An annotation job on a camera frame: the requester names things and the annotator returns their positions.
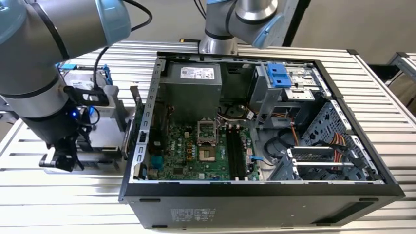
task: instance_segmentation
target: slotted aluminum table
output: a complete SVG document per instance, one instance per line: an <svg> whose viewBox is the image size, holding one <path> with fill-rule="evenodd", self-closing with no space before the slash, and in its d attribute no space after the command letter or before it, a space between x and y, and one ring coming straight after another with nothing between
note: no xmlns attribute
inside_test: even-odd
<svg viewBox="0 0 416 234"><path fill-rule="evenodd" d="M315 232L355 234L416 233L416 119L357 55L347 50L239 46L241 56L319 59L345 97L407 197L340 228ZM197 52L195 43L133 42L115 44L101 59L111 67L120 99L133 106L129 86L145 99L156 51ZM69 61L92 66L99 51ZM0 157L1 233L156 232L143 230L128 205L117 203L123 175L48 175L39 169L45 145L19 120L5 136ZM307 233L311 229L191 229L188 233Z"/></svg>
<svg viewBox="0 0 416 234"><path fill-rule="evenodd" d="M416 53L397 52L389 60L416 82Z"/></svg>

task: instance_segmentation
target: motherboard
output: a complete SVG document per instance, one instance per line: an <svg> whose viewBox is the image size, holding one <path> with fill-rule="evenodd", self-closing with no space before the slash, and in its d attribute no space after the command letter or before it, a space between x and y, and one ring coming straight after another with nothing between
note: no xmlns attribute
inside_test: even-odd
<svg viewBox="0 0 416 234"><path fill-rule="evenodd" d="M215 122L201 120L195 126L171 125L164 155L152 156L148 177L152 180L235 180L233 168L243 180L259 180L256 163L249 161L253 145L248 129L232 130L216 127ZM240 150L232 154L227 132L236 132Z"/></svg>

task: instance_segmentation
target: robotic arm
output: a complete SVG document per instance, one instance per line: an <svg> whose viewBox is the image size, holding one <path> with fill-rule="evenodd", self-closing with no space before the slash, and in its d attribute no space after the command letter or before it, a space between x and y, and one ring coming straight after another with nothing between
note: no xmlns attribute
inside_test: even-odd
<svg viewBox="0 0 416 234"><path fill-rule="evenodd" d="M108 98L97 85L93 90L67 86L55 65L129 36L124 1L132 2L0 0L0 96L47 143L51 152L40 162L43 167L72 171L77 164L83 169L76 142L89 142L92 124L87 109L79 107L107 106ZM236 54L235 37L257 48L269 46L283 22L283 15L276 15L277 0L207 0L207 4L200 53ZM149 20L133 30L152 20L149 11L137 7ZM84 94L93 101L84 100ZM85 144L79 146L92 150Z"/></svg>
<svg viewBox="0 0 416 234"><path fill-rule="evenodd" d="M276 11L277 0L207 0L200 53L236 55L235 37L259 49L268 47L284 21L284 14Z"/></svg>
<svg viewBox="0 0 416 234"><path fill-rule="evenodd" d="M97 101L85 103L55 65L129 36L127 8L120 0L0 0L0 22L0 95L53 150L53 165L43 166L83 168L76 140L88 141L91 126L77 107L108 99L97 88L88 93Z"/></svg>

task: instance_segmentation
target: sticker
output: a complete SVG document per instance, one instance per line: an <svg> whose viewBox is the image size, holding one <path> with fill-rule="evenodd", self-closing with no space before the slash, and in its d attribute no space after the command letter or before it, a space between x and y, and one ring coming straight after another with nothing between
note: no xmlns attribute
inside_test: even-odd
<svg viewBox="0 0 416 234"><path fill-rule="evenodd" d="M85 81L85 80L72 80L71 86L73 86L75 88L79 88L79 89L92 90L93 82Z"/></svg>
<svg viewBox="0 0 416 234"><path fill-rule="evenodd" d="M213 68L183 67L183 79L215 79Z"/></svg>
<svg viewBox="0 0 416 234"><path fill-rule="evenodd" d="M252 111L249 111L248 114L247 114L247 118L248 118L249 120L252 120L252 119L253 119L253 116L255 116L255 113L253 113Z"/></svg>
<svg viewBox="0 0 416 234"><path fill-rule="evenodd" d="M212 222L215 217L215 208L201 209L171 209L172 220L175 222Z"/></svg>

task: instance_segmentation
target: ram slot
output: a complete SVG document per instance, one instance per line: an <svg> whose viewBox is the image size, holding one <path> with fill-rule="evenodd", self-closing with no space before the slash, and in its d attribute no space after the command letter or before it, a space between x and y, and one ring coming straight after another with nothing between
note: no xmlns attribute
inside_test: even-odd
<svg viewBox="0 0 416 234"><path fill-rule="evenodd" d="M244 180L244 154L239 129L227 129L225 137L231 180L236 178Z"/></svg>

